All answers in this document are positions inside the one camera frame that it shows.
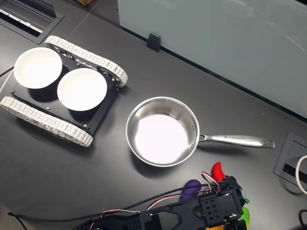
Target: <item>yellow object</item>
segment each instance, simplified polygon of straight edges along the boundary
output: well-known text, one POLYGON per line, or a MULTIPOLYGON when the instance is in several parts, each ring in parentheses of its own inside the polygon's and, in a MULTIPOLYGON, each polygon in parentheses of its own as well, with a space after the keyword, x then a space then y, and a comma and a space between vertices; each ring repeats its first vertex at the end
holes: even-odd
POLYGON ((81 3, 83 6, 86 6, 90 4, 93 0, 75 0, 75 1, 81 3))
POLYGON ((223 230, 223 226, 221 225, 215 228, 206 228, 206 230, 223 230))

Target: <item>white wire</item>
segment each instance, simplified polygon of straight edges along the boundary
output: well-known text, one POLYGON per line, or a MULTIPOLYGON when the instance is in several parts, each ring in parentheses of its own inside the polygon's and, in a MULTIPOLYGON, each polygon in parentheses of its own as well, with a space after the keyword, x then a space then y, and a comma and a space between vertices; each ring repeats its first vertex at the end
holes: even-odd
MULTIPOLYGON (((193 193, 193 194, 197 194, 197 193, 204 193, 204 192, 208 192, 208 191, 211 191, 211 190, 200 190, 199 192, 196 192, 196 193, 193 193)), ((167 196, 167 197, 162 197, 161 199, 158 199, 156 200, 155 202, 153 202, 148 208, 147 208, 147 211, 149 209, 151 209, 153 206, 155 206, 156 204, 158 204, 159 202, 163 201, 163 200, 166 200, 168 198, 173 198, 173 197, 176 197, 176 196, 188 196, 187 194, 175 194, 175 195, 170 195, 170 196, 167 196)))
POLYGON ((296 166, 296 171, 295 171, 295 178, 296 178, 296 183, 297 183, 297 186, 299 187, 299 189, 307 195, 307 191, 302 187, 301 185, 301 182, 299 181, 299 176, 298 176, 298 173, 299 173, 299 167, 301 166, 301 163, 303 160, 307 159, 307 155, 304 156, 304 157, 301 157, 301 159, 298 160, 298 163, 297 163, 297 166, 296 166))
POLYGON ((212 176, 210 176, 210 175, 209 175, 208 173, 206 173, 206 172, 201 172, 201 174, 202 174, 202 175, 205 175, 205 176, 208 176, 214 183, 216 183, 216 185, 217 185, 217 190, 220 189, 219 183, 218 183, 212 176))
POLYGON ((102 216, 103 213, 106 213, 106 212, 133 212, 133 213, 141 213, 140 211, 130 211, 130 210, 123 210, 123 209, 113 209, 113 210, 108 210, 108 211, 103 211, 100 215, 100 218, 102 216))
POLYGON ((9 79, 11 78, 11 76, 13 75, 13 73, 14 73, 14 70, 12 70, 12 71, 10 72, 10 74, 8 75, 8 77, 6 78, 5 82, 3 83, 3 85, 2 85, 2 87, 1 87, 1 89, 0 89, 0 93, 2 92, 4 86, 5 86, 6 83, 9 81, 9 79))
POLYGON ((203 179, 207 182, 209 189, 212 190, 211 185, 210 185, 209 181, 207 180, 207 178, 204 176, 204 174, 201 174, 201 175, 202 175, 203 179))

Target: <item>white tread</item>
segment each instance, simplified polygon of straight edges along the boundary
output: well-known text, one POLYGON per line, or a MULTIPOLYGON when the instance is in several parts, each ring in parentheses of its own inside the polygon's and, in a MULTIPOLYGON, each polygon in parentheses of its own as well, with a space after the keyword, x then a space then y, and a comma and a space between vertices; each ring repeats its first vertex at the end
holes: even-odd
POLYGON ((62 54, 61 52, 69 53, 75 58, 78 63, 90 67, 94 70, 97 70, 95 68, 97 66, 103 67, 108 72, 110 72, 118 81, 120 81, 120 84, 118 85, 118 87, 120 88, 123 87, 128 81, 128 76, 126 72, 119 65, 106 58, 103 58, 99 55, 82 49, 81 47, 76 46, 62 38, 51 35, 46 39, 45 46, 57 51, 59 54, 62 54), (78 58, 84 59, 85 62, 81 62, 78 58))
POLYGON ((11 97, 4 97, 0 106, 15 116, 79 145, 89 147, 93 137, 66 121, 45 114, 11 97))

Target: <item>red object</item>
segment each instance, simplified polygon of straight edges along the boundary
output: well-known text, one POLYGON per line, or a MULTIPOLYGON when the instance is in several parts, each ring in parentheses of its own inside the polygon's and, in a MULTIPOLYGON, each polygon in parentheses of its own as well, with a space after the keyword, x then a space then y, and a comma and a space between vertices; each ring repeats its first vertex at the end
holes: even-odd
POLYGON ((213 177, 215 178, 215 180, 217 180, 217 182, 220 182, 225 177, 225 174, 222 171, 222 166, 220 162, 215 163, 212 169, 212 173, 213 173, 213 177))

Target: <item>pan handle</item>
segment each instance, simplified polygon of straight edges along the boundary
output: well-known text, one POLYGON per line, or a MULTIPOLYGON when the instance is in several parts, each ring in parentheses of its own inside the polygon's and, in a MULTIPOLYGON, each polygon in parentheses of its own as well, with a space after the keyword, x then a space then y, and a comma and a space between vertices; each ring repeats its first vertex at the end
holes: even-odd
POLYGON ((244 136, 244 135, 205 135, 200 133, 200 136, 204 137, 199 143, 205 141, 219 142, 231 145, 239 145, 244 147, 254 148, 270 148, 275 147, 275 143, 272 140, 266 140, 263 138, 244 136))

